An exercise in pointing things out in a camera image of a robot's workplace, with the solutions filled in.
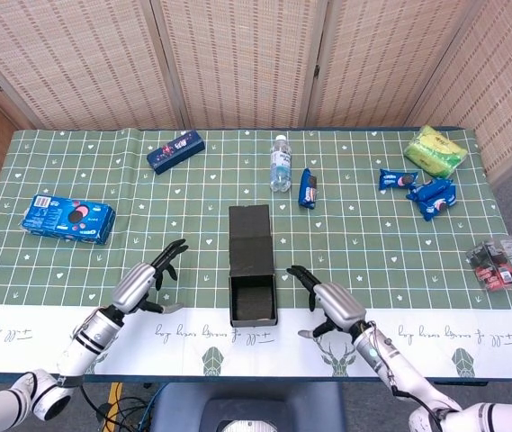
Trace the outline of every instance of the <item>open black box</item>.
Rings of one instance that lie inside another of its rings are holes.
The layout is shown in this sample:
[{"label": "open black box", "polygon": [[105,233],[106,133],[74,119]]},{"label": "open black box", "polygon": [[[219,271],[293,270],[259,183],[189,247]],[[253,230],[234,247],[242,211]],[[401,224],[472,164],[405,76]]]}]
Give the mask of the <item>open black box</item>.
[{"label": "open black box", "polygon": [[229,318],[231,327],[277,324],[267,205],[229,207]]}]

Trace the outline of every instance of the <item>cable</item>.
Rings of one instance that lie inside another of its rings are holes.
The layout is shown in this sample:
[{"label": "cable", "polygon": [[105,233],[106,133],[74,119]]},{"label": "cable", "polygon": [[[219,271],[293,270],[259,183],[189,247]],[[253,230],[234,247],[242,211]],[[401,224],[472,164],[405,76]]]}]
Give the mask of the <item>cable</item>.
[{"label": "cable", "polygon": [[[136,406],[128,407],[128,408],[121,408],[120,404],[125,401],[138,401],[139,404]],[[112,408],[115,406],[118,407],[116,415],[122,417],[122,420],[120,421],[120,423],[121,423],[120,432],[122,430],[128,430],[129,432],[134,432],[136,430],[136,426],[135,425],[128,426],[126,424],[126,421],[128,420],[128,416],[138,410],[144,410],[148,406],[148,403],[145,402],[143,399],[138,398],[136,396],[124,396],[121,398],[120,397],[120,386],[118,385],[115,388],[115,402],[110,406],[110,408],[108,409],[108,412],[110,412],[110,410],[112,410]],[[105,429],[108,432],[114,432],[114,431],[110,430],[109,427],[110,427],[110,425],[106,422]]]},{"label": "cable", "polygon": [[378,344],[378,338],[377,338],[378,326],[375,323],[375,321],[370,321],[369,324],[373,327],[373,332],[372,332],[373,342],[372,342],[372,345],[375,348],[375,352],[377,353],[378,357],[381,358],[383,364],[385,365],[385,368],[388,371],[387,372],[388,380],[390,381],[390,385],[393,386],[393,385],[395,385],[395,379],[394,379],[393,371],[391,370],[390,365],[385,360],[385,358],[383,358],[383,355],[382,355],[382,353],[380,351],[380,346]]},{"label": "cable", "polygon": [[432,418],[432,420],[434,420],[434,423],[436,423],[439,432],[443,432],[442,425],[437,415],[420,398],[414,396],[411,393],[408,393],[407,391],[398,390],[398,387],[395,385],[391,387],[391,394],[395,397],[412,399],[413,401],[417,402],[420,406],[424,407],[424,409],[429,414],[429,417]]},{"label": "cable", "polygon": [[143,432],[144,422],[146,421],[146,417],[148,416],[151,407],[154,405],[154,401],[156,400],[157,396],[159,396],[159,393],[161,393],[168,385],[169,383],[157,389],[156,394],[154,394],[154,397],[151,398],[151,400],[149,401],[148,407],[144,411],[144,415],[142,416],[141,421],[139,423],[138,432]]},{"label": "cable", "polygon": [[107,416],[107,414],[104,414],[99,408],[97,408],[94,403],[90,400],[90,398],[87,396],[87,394],[85,393],[85,389],[84,389],[84,385],[80,385],[79,386],[79,390],[81,391],[82,393],[82,396],[84,396],[84,399],[85,401],[87,402],[87,404],[92,408],[92,410],[94,410],[96,413],[98,413],[100,416],[102,416],[103,419],[113,423],[114,425],[117,425],[117,426],[120,426],[121,427],[121,423],[118,422],[118,421],[115,421],[115,420],[112,420],[111,418],[109,418]]},{"label": "cable", "polygon": [[432,420],[434,420],[434,423],[436,424],[437,429],[439,430],[439,432],[443,432],[440,420],[437,417],[437,415],[434,413],[434,411],[432,411],[417,396],[414,396],[413,394],[408,393],[407,391],[398,390],[398,386],[396,385],[395,376],[393,374],[393,371],[391,370],[390,365],[385,360],[385,358],[383,358],[383,355],[380,352],[380,347],[378,345],[378,338],[377,338],[377,335],[376,335],[376,332],[377,332],[377,329],[378,329],[377,325],[375,324],[375,321],[370,321],[369,324],[373,327],[373,332],[372,332],[373,342],[372,342],[372,345],[375,348],[375,352],[377,353],[378,357],[380,357],[380,359],[382,360],[383,364],[385,365],[385,367],[387,369],[388,380],[390,381],[390,387],[391,387],[391,395],[394,396],[394,397],[412,399],[413,401],[417,402],[421,407],[423,407],[427,411],[427,413],[429,414],[429,417]]}]

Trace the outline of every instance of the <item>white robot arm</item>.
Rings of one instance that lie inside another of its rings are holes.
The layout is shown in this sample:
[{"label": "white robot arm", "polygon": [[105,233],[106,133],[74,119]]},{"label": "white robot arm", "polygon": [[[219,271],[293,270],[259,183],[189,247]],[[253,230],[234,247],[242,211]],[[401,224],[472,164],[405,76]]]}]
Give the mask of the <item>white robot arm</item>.
[{"label": "white robot arm", "polygon": [[411,432],[512,432],[512,405],[479,403],[462,410],[426,380],[373,321],[365,321],[364,306],[348,290],[337,283],[321,283],[300,265],[293,265],[287,272],[310,292],[310,310],[318,300],[326,314],[326,322],[314,330],[301,330],[299,335],[318,338],[334,329],[348,333],[355,349],[391,394],[420,405],[409,416]]},{"label": "white robot arm", "polygon": [[107,348],[123,326],[123,318],[137,310],[172,313],[181,304],[161,306],[147,300],[149,289],[159,290],[163,272],[176,280],[170,264],[188,247],[185,239],[170,243],[151,265],[140,263],[123,276],[113,291],[113,303],[94,311],[76,330],[69,347],[58,360],[58,378],[43,370],[22,375],[8,390],[0,391],[0,432],[19,425],[33,412],[38,419],[56,417],[69,403],[76,387],[84,382],[90,364]]}]

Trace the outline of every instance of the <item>green checkered tablecloth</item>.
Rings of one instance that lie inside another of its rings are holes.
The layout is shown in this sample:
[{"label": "green checkered tablecloth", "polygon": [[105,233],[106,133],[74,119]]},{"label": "green checkered tablecloth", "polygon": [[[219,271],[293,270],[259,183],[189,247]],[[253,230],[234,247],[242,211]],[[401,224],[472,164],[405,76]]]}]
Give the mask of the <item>green checkered tablecloth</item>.
[{"label": "green checkered tablecloth", "polygon": [[[228,207],[266,203],[281,308],[307,307],[307,292],[284,270],[297,263],[349,286],[367,307],[512,309],[512,291],[487,296],[465,262],[467,249],[506,232],[471,131],[445,133],[470,156],[454,175],[459,202],[431,222],[406,191],[377,187],[382,167],[416,169],[401,155],[413,131],[289,131],[290,193],[268,184],[276,132],[199,132],[206,150],[162,175],[146,155],[180,131],[16,132],[0,176],[0,304],[109,304],[128,268],[184,237],[190,249],[175,261],[179,280],[165,279],[152,300],[226,308]],[[319,182],[312,211],[297,204],[304,167]],[[110,204],[117,219],[108,244],[21,230],[35,194]]]}]

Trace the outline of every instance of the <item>blue snack package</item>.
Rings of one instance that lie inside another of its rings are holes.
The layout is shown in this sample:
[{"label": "blue snack package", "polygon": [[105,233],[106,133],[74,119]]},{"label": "blue snack package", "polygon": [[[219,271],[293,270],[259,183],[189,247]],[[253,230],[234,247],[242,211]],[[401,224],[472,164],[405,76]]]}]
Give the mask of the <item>blue snack package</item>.
[{"label": "blue snack package", "polygon": [[37,236],[103,245],[114,221],[114,209],[101,202],[35,195],[22,228]]},{"label": "blue snack package", "polygon": [[156,174],[162,174],[202,150],[205,150],[202,137],[195,130],[191,130],[169,141],[165,146],[155,149],[147,158]]},{"label": "blue snack package", "polygon": [[448,207],[452,207],[455,202],[455,186],[451,185],[433,198],[418,202],[418,206],[419,211],[424,215],[424,219],[431,221],[439,212]]},{"label": "blue snack package", "polygon": [[306,209],[316,207],[316,196],[318,195],[318,178],[311,175],[310,169],[306,168],[301,173],[300,196],[298,204]]},{"label": "blue snack package", "polygon": [[435,178],[426,184],[411,186],[409,188],[409,193],[406,195],[406,198],[415,202],[427,201],[433,196],[443,192],[445,189],[450,187],[451,184],[451,179]]},{"label": "blue snack package", "polygon": [[401,173],[380,169],[380,190],[387,187],[409,187],[416,183],[418,173]]}]

